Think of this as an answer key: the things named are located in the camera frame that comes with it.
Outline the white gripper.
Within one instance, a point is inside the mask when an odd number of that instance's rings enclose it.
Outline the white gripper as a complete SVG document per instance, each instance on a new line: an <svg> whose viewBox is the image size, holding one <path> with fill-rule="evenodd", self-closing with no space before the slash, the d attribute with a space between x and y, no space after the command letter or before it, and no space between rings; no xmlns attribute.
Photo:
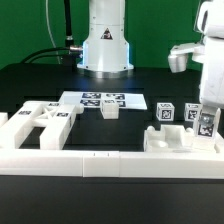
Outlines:
<svg viewBox="0 0 224 224"><path fill-rule="evenodd" d="M224 108L224 40L208 37L204 53L200 102L203 105Z"/></svg>

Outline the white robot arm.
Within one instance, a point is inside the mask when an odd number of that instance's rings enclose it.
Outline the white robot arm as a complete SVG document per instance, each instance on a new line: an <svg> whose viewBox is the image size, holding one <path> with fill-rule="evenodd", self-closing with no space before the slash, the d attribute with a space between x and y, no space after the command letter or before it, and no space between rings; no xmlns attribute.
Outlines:
<svg viewBox="0 0 224 224"><path fill-rule="evenodd" d="M79 68L98 75L133 68L124 38L124 13L125 0L89 0L89 36ZM200 103L224 108L224 0L201 1L195 29L202 40L173 47L168 56L170 69L184 71L188 59L201 63Z"/></svg>

